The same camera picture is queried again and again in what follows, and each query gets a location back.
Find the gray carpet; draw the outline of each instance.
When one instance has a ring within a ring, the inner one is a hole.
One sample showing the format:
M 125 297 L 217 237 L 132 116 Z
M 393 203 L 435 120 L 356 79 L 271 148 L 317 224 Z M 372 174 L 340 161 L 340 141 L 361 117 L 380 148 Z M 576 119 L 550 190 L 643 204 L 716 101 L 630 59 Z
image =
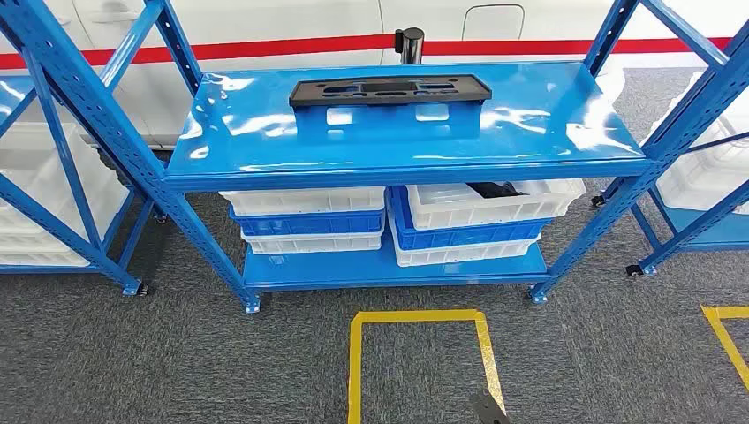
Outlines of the gray carpet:
M 616 107 L 636 137 L 689 75 L 627 73 Z M 594 213 L 605 181 L 586 185 L 543 232 L 549 261 Z M 241 263 L 226 202 L 189 199 Z M 683 254 L 657 276 L 624 276 L 646 252 L 626 216 L 544 307 L 520 286 L 430 287 L 274 293 L 247 316 L 173 223 L 149 223 L 131 266 L 157 289 L 146 298 L 101 276 L 0 277 L 0 421 L 342 423 L 358 311 L 478 308 L 513 423 L 749 422 L 749 393 L 700 311 L 749 305 L 749 256 Z M 749 356 L 749 320 L 726 328 Z M 472 324 L 365 324 L 362 360 L 362 422 L 478 422 Z

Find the bottom shelf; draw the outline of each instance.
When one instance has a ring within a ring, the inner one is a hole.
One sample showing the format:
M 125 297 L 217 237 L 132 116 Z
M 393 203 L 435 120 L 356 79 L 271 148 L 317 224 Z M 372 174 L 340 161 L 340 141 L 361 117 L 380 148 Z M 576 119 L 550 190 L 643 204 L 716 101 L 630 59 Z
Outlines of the bottom shelf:
M 125 219 L 127 210 L 132 205 L 132 199 L 135 197 L 134 190 L 128 186 L 130 193 L 125 198 L 125 202 L 122 204 L 119 212 L 112 218 L 110 227 L 107 233 L 104 234 L 104 241 L 102 245 L 104 251 L 110 250 L 110 246 L 117 236 L 119 226 L 122 220 Z M 99 272 L 99 268 L 95 265 L 88 265 L 86 267 L 68 267 L 65 265 L 49 265 L 49 266 L 36 266 L 36 265 L 3 265 L 0 264 L 0 274 L 82 274 L 82 273 L 96 273 Z
M 538 283 L 550 279 L 538 244 L 523 256 L 401 268 L 390 230 L 380 250 L 318 254 L 253 254 L 247 248 L 245 287 L 259 292 L 411 285 Z
M 682 231 L 705 211 L 669 208 L 663 203 L 657 188 L 651 192 L 653 201 L 663 217 L 676 231 Z M 749 249 L 749 215 L 729 214 L 709 230 L 690 242 L 685 251 L 744 250 Z

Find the red stripe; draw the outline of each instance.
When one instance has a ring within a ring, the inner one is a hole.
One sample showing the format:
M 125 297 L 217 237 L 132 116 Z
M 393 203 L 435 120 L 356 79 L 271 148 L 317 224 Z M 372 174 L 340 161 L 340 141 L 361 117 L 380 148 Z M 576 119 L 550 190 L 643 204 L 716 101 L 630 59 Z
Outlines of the red stripe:
M 718 49 L 725 48 L 730 37 L 711 38 Z M 465 55 L 584 55 L 592 40 L 555 41 L 486 41 L 486 42 L 424 42 L 424 56 Z M 678 53 L 692 51 L 678 38 L 619 40 L 614 53 Z
M 723 49 L 729 37 L 710 39 L 718 49 Z M 425 56 L 463 55 L 582 55 L 590 49 L 590 40 L 548 41 L 485 41 L 485 42 L 424 42 Z M 237 57 L 265 57 L 352 51 L 392 49 L 393 34 L 351 35 L 345 37 L 303 38 L 267 42 L 225 42 L 193 45 L 198 60 L 231 59 Z M 690 49 L 678 38 L 619 40 L 614 53 L 678 53 Z M 113 49 L 83 50 L 83 57 L 92 65 L 105 65 Z M 144 47 L 138 50 L 134 64 L 171 62 L 171 54 L 165 47 Z M 0 70 L 24 69 L 23 59 L 15 53 L 0 54 Z

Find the door handle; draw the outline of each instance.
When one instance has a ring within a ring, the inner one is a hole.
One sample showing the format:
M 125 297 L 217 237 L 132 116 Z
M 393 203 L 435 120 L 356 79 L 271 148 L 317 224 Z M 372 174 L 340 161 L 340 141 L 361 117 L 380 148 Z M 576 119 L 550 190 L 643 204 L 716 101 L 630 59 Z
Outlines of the door handle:
M 109 24 L 136 20 L 139 16 L 140 13 L 136 11 L 97 11 L 90 13 L 88 18 L 95 24 Z

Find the black cylindrical post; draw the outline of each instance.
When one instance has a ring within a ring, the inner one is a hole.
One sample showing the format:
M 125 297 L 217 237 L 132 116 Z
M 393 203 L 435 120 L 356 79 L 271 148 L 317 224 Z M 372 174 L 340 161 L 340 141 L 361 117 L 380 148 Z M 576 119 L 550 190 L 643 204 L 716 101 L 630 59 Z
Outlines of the black cylindrical post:
M 401 64 L 420 64 L 421 46 L 424 44 L 424 31 L 418 28 L 403 30 L 403 50 L 400 53 Z

